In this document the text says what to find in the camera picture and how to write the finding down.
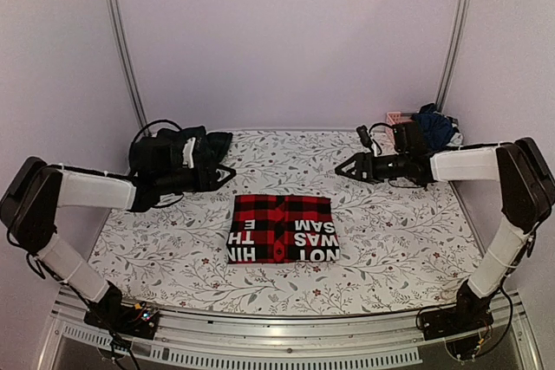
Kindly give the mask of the red black plaid shirt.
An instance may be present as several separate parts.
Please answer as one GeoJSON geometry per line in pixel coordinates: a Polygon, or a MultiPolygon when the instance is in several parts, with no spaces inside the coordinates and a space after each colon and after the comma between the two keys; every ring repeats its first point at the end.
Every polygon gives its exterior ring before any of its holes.
{"type": "Polygon", "coordinates": [[[238,195],[226,253],[230,264],[339,260],[341,250],[331,200],[298,195],[238,195]]]}

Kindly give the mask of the dark green plaid skirt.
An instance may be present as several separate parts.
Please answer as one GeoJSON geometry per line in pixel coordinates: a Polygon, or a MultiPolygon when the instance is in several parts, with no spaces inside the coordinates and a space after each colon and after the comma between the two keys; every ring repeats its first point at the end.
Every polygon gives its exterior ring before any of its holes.
{"type": "Polygon", "coordinates": [[[231,133],[208,133],[204,126],[184,129],[162,127],[154,136],[140,138],[138,134],[134,138],[128,151],[130,171],[154,174],[185,168],[182,165],[182,150],[186,140],[192,137],[200,137],[203,142],[201,165],[219,164],[232,142],[231,133]]]}

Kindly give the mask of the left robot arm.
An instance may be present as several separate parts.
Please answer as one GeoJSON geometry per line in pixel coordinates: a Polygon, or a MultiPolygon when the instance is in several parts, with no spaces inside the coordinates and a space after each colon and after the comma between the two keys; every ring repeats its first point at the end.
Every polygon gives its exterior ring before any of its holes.
{"type": "Polygon", "coordinates": [[[146,124],[127,149],[127,172],[118,174],[27,158],[1,198],[1,221],[10,245],[23,251],[39,275],[51,275],[95,305],[111,330],[129,321],[121,290],[97,272],[65,227],[71,211],[140,214],[170,208],[190,194],[223,188],[236,172],[225,166],[231,132],[182,127],[173,120],[146,124]]]}

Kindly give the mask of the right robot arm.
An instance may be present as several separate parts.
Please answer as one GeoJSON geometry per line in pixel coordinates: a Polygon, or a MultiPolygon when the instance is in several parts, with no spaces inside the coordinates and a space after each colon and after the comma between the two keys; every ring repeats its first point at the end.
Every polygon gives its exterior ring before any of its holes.
{"type": "Polygon", "coordinates": [[[433,149],[414,121],[389,126],[394,151],[381,154],[369,127],[356,129],[364,151],[340,163],[337,175],[367,184],[406,179],[417,187],[485,183],[496,188],[499,223],[474,273],[458,297],[467,298],[448,314],[448,324],[466,332],[480,320],[484,301],[497,292],[534,249],[539,226],[552,214],[554,177],[537,143],[514,141],[433,149]]]}

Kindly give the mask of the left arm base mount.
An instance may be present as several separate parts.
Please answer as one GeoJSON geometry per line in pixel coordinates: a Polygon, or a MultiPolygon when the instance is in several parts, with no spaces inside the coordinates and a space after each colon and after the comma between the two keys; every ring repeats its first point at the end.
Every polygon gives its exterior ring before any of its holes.
{"type": "Polygon", "coordinates": [[[89,326],[153,340],[160,321],[160,310],[147,302],[127,305],[122,302],[122,293],[114,286],[98,302],[88,303],[84,322],[89,326]]]}

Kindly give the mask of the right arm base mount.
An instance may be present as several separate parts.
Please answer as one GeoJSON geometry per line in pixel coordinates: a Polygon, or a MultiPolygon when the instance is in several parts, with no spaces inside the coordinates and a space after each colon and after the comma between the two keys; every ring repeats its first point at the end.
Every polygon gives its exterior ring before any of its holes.
{"type": "Polygon", "coordinates": [[[493,335],[492,296],[457,295],[451,307],[425,307],[415,318],[416,327],[426,341],[456,336],[445,345],[456,360],[474,360],[493,335]]]}

